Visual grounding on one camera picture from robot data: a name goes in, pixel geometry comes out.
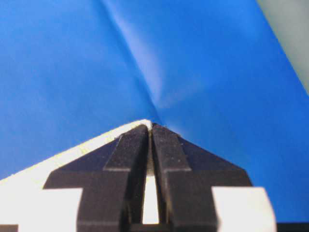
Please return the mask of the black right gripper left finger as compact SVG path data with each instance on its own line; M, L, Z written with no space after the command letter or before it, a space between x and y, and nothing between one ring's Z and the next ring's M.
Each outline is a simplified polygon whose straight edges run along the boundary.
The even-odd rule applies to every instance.
M148 128L114 141L52 171L43 189L81 187L77 232L119 232L141 218Z

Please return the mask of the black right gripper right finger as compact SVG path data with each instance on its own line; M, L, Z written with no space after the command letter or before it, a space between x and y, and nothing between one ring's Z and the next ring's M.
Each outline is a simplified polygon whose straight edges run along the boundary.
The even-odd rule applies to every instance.
M309 180L300 159L254 146L217 156L159 124L154 161L175 232L306 232Z

